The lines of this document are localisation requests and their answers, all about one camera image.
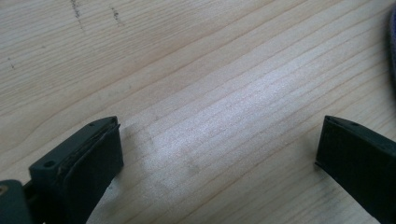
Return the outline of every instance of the light wood surface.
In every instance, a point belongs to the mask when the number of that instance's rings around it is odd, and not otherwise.
[[[314,166],[325,115],[396,139],[394,1],[0,1],[0,179],[116,115],[89,223],[376,223]]]

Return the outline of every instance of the wooden table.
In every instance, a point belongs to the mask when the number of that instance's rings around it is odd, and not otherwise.
[[[325,115],[396,139],[393,2],[3,0],[0,179],[116,115],[89,223],[376,223],[314,161]]]

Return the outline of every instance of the wood grain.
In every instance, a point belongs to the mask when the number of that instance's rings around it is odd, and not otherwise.
[[[396,139],[393,1],[0,1],[0,178],[119,117],[89,223],[376,223],[315,160],[324,115]]]

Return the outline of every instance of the black plastic part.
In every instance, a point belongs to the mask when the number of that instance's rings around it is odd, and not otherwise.
[[[381,223],[396,223],[396,143],[326,116],[316,164]]]
[[[0,182],[0,223],[86,223],[123,166],[119,127],[117,117],[94,121],[35,162],[24,187]]]
[[[0,223],[34,224],[21,182],[0,181]]]

